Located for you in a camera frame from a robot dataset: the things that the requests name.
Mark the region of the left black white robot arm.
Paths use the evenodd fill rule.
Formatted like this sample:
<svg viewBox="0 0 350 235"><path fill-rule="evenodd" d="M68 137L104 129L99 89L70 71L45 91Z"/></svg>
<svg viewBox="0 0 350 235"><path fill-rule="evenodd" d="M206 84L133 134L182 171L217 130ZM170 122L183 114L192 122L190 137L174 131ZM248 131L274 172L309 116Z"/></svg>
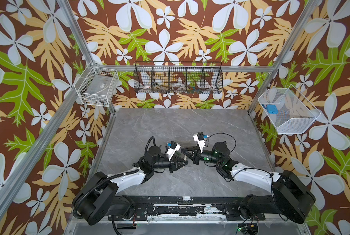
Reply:
<svg viewBox="0 0 350 235"><path fill-rule="evenodd" d="M161 169L173 173L188 165L187 157L180 152L180 144L172 141L165 146L165 152L150 137L144 155L133 163L131 170L119 174L95 173L74 198L73 217L84 219L89 225L95 225L103 217L111 219L132 219L135 214L135 202L128 196L117 193L130 187L149 181Z"/></svg>

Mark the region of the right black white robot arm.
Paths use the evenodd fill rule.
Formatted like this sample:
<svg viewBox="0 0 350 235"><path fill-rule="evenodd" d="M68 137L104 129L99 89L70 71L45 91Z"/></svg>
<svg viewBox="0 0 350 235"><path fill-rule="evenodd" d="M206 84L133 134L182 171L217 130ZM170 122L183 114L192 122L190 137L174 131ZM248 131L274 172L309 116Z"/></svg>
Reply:
<svg viewBox="0 0 350 235"><path fill-rule="evenodd" d="M291 171L269 172L232 160L226 142L217 142L211 150L192 146L182 148L181 152L194 164L200 161L214 163L216 171L227 182L244 182L268 192L264 196L249 194L238 201L238 213L244 219L267 213L283 215L292 222L302 224L316 201L315 196Z"/></svg>

